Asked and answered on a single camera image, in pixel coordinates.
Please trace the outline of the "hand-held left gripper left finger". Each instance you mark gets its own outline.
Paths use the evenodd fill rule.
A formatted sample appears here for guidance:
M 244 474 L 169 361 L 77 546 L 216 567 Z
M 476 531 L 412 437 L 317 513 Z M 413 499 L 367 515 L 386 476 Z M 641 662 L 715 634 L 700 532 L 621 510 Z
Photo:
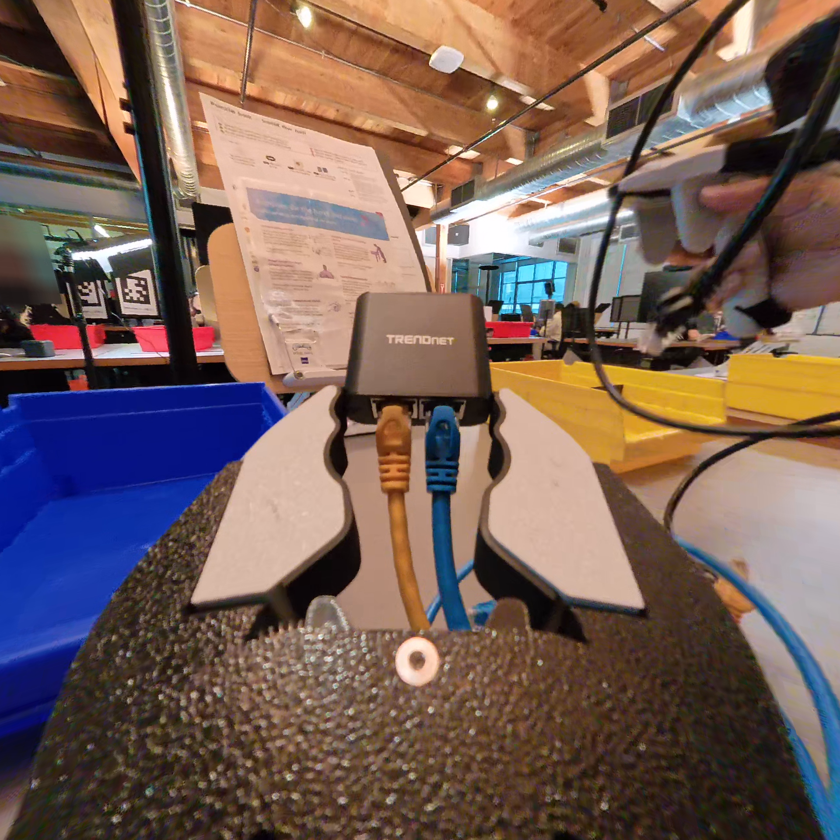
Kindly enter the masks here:
M 343 473 L 341 390 L 327 385 L 262 434 L 242 458 L 193 590 L 197 613 L 268 605 L 304 614 L 361 567 Z

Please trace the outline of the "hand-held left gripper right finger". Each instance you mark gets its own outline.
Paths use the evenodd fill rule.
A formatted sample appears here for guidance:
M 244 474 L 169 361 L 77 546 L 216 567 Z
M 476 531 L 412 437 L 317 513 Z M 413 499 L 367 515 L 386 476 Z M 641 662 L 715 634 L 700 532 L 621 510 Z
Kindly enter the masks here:
M 643 616 L 646 603 L 590 456 L 509 388 L 494 395 L 475 572 L 493 598 Z

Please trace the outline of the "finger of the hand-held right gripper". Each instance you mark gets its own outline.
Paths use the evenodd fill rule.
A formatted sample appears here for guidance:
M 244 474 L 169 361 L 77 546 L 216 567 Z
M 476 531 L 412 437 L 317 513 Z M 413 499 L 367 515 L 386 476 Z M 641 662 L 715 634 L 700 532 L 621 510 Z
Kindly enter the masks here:
M 697 182 L 700 187 L 720 183 L 728 150 L 728 144 L 719 144 L 660 156 L 611 185 L 609 195 L 664 196 L 688 182 Z

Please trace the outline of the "yellow plastic bin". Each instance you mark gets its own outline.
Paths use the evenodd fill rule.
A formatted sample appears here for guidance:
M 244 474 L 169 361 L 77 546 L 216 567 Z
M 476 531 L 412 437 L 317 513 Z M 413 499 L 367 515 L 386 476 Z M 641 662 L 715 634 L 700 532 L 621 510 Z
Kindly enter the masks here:
M 631 402 L 691 425 L 727 422 L 725 385 L 692 375 L 608 365 L 611 382 Z M 695 455 L 706 437 L 651 423 L 624 411 L 602 389 L 592 364 L 529 360 L 490 364 L 495 390 L 508 388 L 560 425 L 594 462 L 616 473 Z
M 802 420 L 839 411 L 839 359 L 800 354 L 733 355 L 728 361 L 729 409 Z

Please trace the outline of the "black network adapter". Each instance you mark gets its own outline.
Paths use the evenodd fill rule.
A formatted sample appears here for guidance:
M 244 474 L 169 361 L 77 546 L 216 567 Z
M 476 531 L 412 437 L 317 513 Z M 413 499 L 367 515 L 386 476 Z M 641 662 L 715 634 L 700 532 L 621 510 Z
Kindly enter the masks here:
M 365 292 L 357 302 L 342 389 L 347 420 L 376 425 L 398 405 L 413 425 L 450 406 L 484 424 L 494 401 L 483 302 L 464 293 Z

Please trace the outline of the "light grey desk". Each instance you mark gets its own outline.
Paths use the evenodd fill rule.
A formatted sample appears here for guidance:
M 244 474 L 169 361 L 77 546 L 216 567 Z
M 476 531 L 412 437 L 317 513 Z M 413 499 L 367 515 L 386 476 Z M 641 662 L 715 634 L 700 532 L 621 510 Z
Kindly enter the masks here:
M 637 469 L 619 478 L 661 522 L 667 500 L 689 473 L 728 444 L 713 439 L 694 456 Z M 395 580 L 385 499 L 376 475 L 372 431 L 346 438 L 350 487 L 362 547 L 360 572 L 339 596 L 358 628 L 408 628 Z M 453 499 L 456 564 L 471 557 L 480 500 L 487 487 L 487 427 L 461 434 L 458 489 Z M 437 593 L 431 500 L 424 476 L 424 433 L 413 430 L 413 471 L 407 516 L 416 577 L 427 605 Z M 838 449 L 770 440 L 709 468 L 688 489 L 674 518 L 676 535 L 720 561 L 743 560 L 749 582 L 793 626 L 831 681 L 838 698 Z M 828 782 L 823 737 L 811 696 L 782 642 L 757 612 L 740 627 L 775 698 Z

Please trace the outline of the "person's right hand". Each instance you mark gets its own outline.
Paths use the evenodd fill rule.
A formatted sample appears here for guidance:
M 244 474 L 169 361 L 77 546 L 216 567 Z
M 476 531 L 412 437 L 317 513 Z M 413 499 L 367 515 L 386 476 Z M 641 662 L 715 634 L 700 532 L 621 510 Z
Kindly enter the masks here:
M 770 297 L 785 311 L 839 300 L 839 163 L 799 173 L 740 251 L 707 302 L 716 312 L 767 270 Z

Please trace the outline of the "white plastic board base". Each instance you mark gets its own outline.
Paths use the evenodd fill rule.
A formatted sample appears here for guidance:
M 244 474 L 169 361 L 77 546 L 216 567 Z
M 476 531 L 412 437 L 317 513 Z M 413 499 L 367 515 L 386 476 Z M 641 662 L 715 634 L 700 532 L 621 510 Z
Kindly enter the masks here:
M 288 392 L 315 392 L 327 385 L 342 387 L 346 373 L 346 369 L 305 365 L 294 367 L 284 375 L 282 384 Z

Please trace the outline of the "blue plastic bin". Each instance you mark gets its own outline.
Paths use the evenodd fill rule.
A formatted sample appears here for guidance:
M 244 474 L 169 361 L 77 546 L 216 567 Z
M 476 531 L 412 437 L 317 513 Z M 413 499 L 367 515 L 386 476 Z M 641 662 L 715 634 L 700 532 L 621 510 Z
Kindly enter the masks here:
M 114 592 L 287 413 L 262 384 L 12 395 L 1 438 L 1 736 L 42 726 Z

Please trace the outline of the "papers in plastic sleeve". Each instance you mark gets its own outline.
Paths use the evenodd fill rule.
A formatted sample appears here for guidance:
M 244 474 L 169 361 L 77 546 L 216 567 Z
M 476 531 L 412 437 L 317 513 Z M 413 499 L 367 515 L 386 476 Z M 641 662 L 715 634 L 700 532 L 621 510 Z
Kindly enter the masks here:
M 433 285 L 429 279 L 413 221 L 407 206 L 399 195 L 396 176 L 388 153 L 376 148 L 362 146 L 363 151 L 372 152 L 385 178 L 387 188 L 394 200 L 395 208 L 402 219 L 402 233 L 413 250 L 413 263 L 420 280 L 399 281 L 396 290 L 412 292 L 416 296 L 434 298 Z M 311 392 L 288 392 L 282 384 L 282 377 L 288 373 L 273 373 L 263 328 L 266 317 L 257 309 L 251 286 L 250 268 L 246 265 L 239 234 L 239 221 L 219 227 L 208 239 L 209 275 L 213 281 L 216 302 L 217 324 L 224 349 L 225 363 L 238 382 L 259 383 L 274 395 L 289 396 Z M 339 388 L 327 385 L 323 388 Z

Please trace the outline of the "laminated instruction sheet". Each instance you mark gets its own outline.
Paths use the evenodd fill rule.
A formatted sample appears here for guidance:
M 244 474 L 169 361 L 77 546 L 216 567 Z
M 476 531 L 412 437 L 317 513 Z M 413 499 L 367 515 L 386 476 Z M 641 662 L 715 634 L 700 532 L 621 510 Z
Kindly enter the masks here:
M 200 95 L 273 373 L 286 341 L 317 343 L 319 366 L 346 366 L 365 292 L 421 277 L 372 152 Z

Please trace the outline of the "black white marker board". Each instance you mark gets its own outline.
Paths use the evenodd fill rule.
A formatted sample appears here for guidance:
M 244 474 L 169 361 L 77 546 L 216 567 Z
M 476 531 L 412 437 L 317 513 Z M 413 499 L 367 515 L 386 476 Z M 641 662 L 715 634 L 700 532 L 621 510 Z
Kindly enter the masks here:
M 151 246 L 120 251 L 108 257 L 123 319 L 160 319 L 161 307 Z
M 72 272 L 79 290 L 85 320 L 107 321 L 107 276 L 100 264 L 95 259 L 74 260 Z

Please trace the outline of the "black stand pole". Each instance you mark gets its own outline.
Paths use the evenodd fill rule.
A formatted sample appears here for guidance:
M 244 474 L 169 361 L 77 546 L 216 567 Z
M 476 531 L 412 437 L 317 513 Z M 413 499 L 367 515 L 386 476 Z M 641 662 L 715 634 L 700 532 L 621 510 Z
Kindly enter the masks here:
M 140 2 L 110 4 L 133 120 L 172 377 L 177 385 L 195 384 L 198 364 L 186 296 L 184 255 L 143 14 Z

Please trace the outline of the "silver ventilation duct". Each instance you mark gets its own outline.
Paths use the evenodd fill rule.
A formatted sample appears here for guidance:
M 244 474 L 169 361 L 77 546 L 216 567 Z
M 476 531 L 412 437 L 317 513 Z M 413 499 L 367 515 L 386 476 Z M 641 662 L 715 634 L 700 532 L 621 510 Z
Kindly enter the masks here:
M 583 134 L 504 175 L 489 181 L 477 179 L 453 189 L 447 203 L 437 204 L 430 217 L 435 224 L 468 221 L 583 177 L 604 166 L 619 164 L 632 152 L 648 118 L 643 100 L 652 106 L 664 85 L 653 88 L 614 108 L 620 119 L 640 118 L 640 124 L 609 136 L 616 120 L 609 118 L 601 129 Z M 694 79 L 677 91 L 648 137 L 646 151 L 738 120 L 743 115 L 770 106 L 770 90 L 761 71 L 742 73 L 724 80 Z
M 201 186 L 176 32 L 175 5 L 172 1 L 142 1 L 140 8 L 175 193 L 182 203 L 192 203 L 200 199 Z

